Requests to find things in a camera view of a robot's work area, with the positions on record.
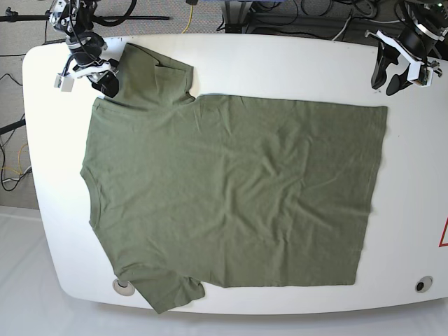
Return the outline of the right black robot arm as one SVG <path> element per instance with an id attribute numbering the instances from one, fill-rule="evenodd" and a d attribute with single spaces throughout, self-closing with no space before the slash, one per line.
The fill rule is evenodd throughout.
<path id="1" fill-rule="evenodd" d="M 54 87 L 70 92 L 74 81 L 86 77 L 93 89 L 113 98 L 119 91 L 119 61 L 104 59 L 108 46 L 93 32 L 96 1 L 54 1 L 48 11 L 48 22 L 66 35 L 69 56 L 62 71 L 55 77 Z"/>

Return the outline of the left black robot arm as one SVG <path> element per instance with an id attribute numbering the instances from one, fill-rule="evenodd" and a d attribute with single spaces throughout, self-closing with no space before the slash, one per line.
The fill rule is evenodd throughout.
<path id="1" fill-rule="evenodd" d="M 366 31 L 365 36 L 378 42 L 377 58 L 371 77 L 371 87 L 379 89 L 386 84 L 387 68 L 399 64 L 403 57 L 408 65 L 402 74 L 393 75 L 386 94 L 397 92 L 416 85 L 420 88 L 431 86 L 434 76 L 441 77 L 443 71 L 440 63 L 429 60 L 430 52 L 436 44 L 443 42 L 447 36 L 447 2 L 446 1 L 397 1 L 395 9 L 400 9 L 404 29 L 397 37 L 389 36 L 382 30 L 375 33 Z"/>

